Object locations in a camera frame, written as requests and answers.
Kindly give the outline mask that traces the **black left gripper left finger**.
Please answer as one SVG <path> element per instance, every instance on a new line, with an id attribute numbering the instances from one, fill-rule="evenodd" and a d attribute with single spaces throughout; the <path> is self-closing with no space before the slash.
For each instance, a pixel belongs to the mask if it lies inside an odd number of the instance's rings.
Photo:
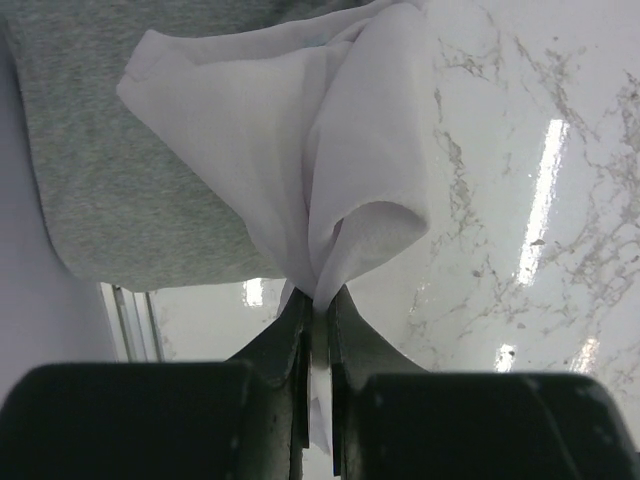
<path id="1" fill-rule="evenodd" d="M 230 479 L 300 479 L 309 446 L 311 300 L 291 293 L 276 320 L 235 354 L 247 368 Z"/>

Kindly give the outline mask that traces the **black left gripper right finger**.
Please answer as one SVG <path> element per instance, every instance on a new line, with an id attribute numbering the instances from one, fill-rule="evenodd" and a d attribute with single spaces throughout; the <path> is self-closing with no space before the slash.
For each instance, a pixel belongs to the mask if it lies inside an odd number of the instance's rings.
<path id="1" fill-rule="evenodd" d="M 346 287 L 328 310 L 329 361 L 332 375 L 333 472 L 345 479 L 346 429 L 349 398 L 378 374 L 423 374 L 414 363 L 359 313 Z"/>

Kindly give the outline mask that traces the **white t-shirt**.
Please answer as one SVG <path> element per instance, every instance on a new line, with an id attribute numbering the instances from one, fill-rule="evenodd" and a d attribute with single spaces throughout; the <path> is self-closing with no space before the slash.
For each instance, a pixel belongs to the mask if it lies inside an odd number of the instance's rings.
<path id="1" fill-rule="evenodd" d="M 426 5 L 375 1 L 205 38 L 148 31 L 117 94 L 312 299 L 310 439 L 333 450 L 339 290 L 429 228 Z"/>

